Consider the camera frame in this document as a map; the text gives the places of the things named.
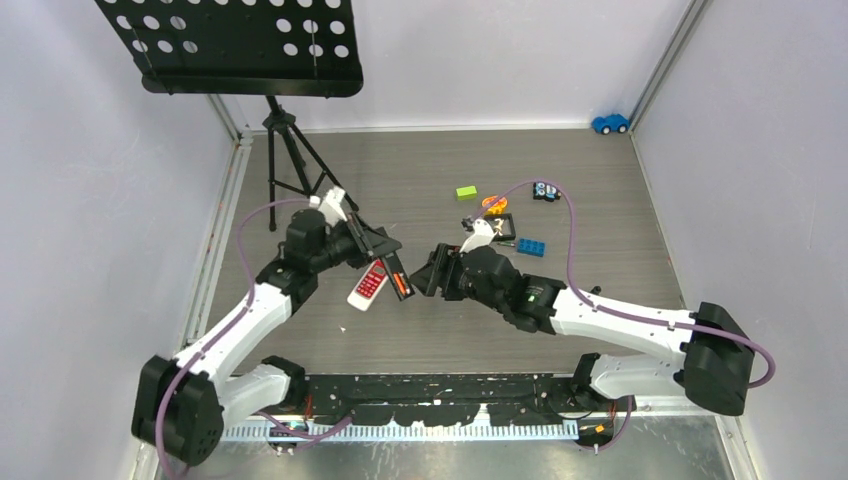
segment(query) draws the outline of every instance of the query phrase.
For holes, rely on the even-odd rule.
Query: white enclosure wall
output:
[[[687,304],[777,359],[745,417],[763,479],[848,469],[846,112],[844,0],[714,2],[636,133]]]
[[[353,0],[362,91],[280,101],[302,128],[586,126],[630,115],[688,4]],[[262,128],[263,98],[228,104]]]
[[[127,478],[141,366],[185,327],[232,151],[92,1],[0,15],[0,478]]]

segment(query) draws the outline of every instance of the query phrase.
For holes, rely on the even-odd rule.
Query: gray floor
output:
[[[267,444],[222,443],[190,478],[313,480],[724,480],[733,473],[712,417],[634,418],[598,456],[571,442],[325,444],[277,457]]]
[[[371,225],[384,225],[403,242],[400,257],[408,272],[425,262],[436,243],[462,242],[459,221],[479,207],[483,196],[544,176],[562,183],[577,204],[575,273],[581,287],[601,285],[605,296],[659,308],[680,306],[680,292],[627,136],[544,130],[318,134],[310,140],[360,204],[364,218]],[[277,154],[281,177],[293,181],[281,141]],[[260,136],[247,167],[237,222],[267,202],[266,169],[267,147]],[[480,197],[456,201],[454,189],[465,185],[476,185]],[[565,203],[534,201],[527,187],[509,198],[507,211],[515,216],[519,237],[546,242],[547,254],[535,258],[498,248],[521,271],[564,278],[569,225]],[[268,231],[265,217],[247,227],[244,243],[255,269],[273,257],[290,213],[278,214],[277,233]],[[387,288],[368,313],[361,313],[345,301],[361,273],[341,266],[322,274],[309,303],[270,334],[244,366],[252,368],[275,354],[314,373],[569,373],[583,353],[624,353],[592,339],[519,332],[468,300],[446,303],[416,295],[399,303]],[[246,287],[231,239],[210,327],[242,298]]]

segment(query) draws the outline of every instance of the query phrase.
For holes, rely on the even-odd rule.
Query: blue toy car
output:
[[[630,121],[623,115],[614,113],[608,117],[598,117],[592,120],[592,128],[601,135],[609,135],[613,130],[624,133],[630,130]]]

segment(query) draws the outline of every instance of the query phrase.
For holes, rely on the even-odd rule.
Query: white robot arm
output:
[[[280,357],[269,357],[246,375],[232,377],[248,353],[306,302],[318,286],[318,274],[347,262],[354,268],[380,262],[400,300],[413,295],[395,252],[400,242],[385,229],[373,229],[356,213],[345,214],[344,190],[335,187],[313,208],[292,216],[279,252],[256,277],[251,293],[212,330],[172,359],[151,358],[142,368],[131,431],[155,440],[156,414],[166,388],[187,368],[163,424],[165,450],[188,465],[211,454],[221,434],[272,405],[299,406],[306,394],[305,370]],[[198,353],[202,356],[188,365]]]
[[[596,338],[642,352],[622,358],[583,355],[572,388],[587,409],[630,395],[686,396],[715,413],[742,414],[754,352],[680,328],[697,324],[744,337],[722,307],[703,303],[698,312],[663,310],[603,298],[594,290],[582,295],[594,304],[589,306],[560,280],[522,275],[488,246],[494,232],[485,220],[464,225],[471,235],[462,246],[439,244],[427,264],[411,275],[423,295],[434,296],[440,288],[445,300],[476,300],[519,330]],[[664,319],[670,326],[634,322],[606,313],[608,309]]]

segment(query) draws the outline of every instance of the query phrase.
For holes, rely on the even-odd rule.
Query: orange sticker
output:
[[[486,210],[486,213],[489,214],[489,215],[498,215],[498,214],[503,213],[503,211],[506,210],[507,204],[509,203],[509,202],[507,202],[506,197],[503,197],[500,200],[498,200],[498,203],[496,203],[494,205],[489,205],[491,202],[495,201],[496,198],[498,198],[497,195],[494,195],[494,196],[491,196],[491,197],[486,197],[486,198],[483,199],[482,205],[484,207],[489,208],[488,210]]]

